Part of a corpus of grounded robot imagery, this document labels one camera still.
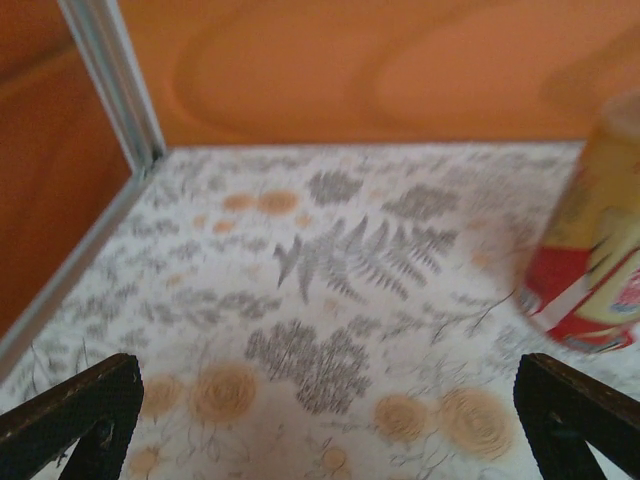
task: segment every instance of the red and yellow can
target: red and yellow can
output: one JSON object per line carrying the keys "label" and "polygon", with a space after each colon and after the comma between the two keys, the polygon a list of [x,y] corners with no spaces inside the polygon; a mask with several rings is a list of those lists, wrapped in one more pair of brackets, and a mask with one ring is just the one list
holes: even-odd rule
{"label": "red and yellow can", "polygon": [[584,352],[640,331],[640,91],[609,101],[526,271],[520,302]]}

